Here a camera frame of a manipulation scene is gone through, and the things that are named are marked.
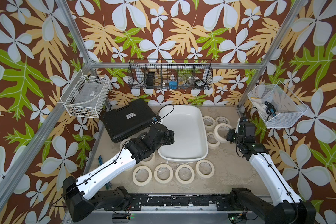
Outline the white plastic storage tray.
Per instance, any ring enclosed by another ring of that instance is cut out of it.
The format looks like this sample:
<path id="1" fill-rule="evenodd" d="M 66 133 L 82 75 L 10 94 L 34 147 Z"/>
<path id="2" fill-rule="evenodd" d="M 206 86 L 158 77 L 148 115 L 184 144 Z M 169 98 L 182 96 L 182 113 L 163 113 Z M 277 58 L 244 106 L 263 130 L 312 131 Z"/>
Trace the white plastic storage tray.
<path id="1" fill-rule="evenodd" d="M 203 116 L 195 106 L 168 105 L 159 112 L 160 123 L 175 133 L 175 142 L 158 150 L 161 158 L 172 162 L 195 162 L 208 155 Z"/>

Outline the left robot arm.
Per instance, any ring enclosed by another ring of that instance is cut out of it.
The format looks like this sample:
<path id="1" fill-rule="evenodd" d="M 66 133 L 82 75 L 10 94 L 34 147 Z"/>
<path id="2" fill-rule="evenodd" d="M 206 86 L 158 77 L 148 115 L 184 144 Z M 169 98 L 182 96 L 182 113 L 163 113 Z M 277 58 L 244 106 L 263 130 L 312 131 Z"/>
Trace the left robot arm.
<path id="1" fill-rule="evenodd" d="M 88 217 L 101 208 L 126 209 L 130 195 L 124 187 L 100 192 L 100 189 L 127 169 L 149 158 L 161 146 L 174 144 L 174 131 L 163 124 L 154 124 L 143 136 L 133 138 L 110 160 L 95 170 L 63 182 L 63 199 L 73 222 Z"/>

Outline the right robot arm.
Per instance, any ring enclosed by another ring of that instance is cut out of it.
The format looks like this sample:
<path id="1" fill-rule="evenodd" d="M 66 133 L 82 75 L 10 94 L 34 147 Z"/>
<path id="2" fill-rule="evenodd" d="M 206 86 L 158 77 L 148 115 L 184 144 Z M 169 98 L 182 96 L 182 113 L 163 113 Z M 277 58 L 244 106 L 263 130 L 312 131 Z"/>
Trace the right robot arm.
<path id="1" fill-rule="evenodd" d="M 266 186 L 272 203 L 253 194 L 247 188 L 233 188 L 231 207 L 245 207 L 266 224 L 312 224 L 316 210 L 312 203 L 304 202 L 287 184 L 272 162 L 268 150 L 255 140 L 255 125 L 240 117 L 235 129 L 229 130 L 226 140 L 234 143 L 236 153 L 245 158 L 257 171 Z"/>

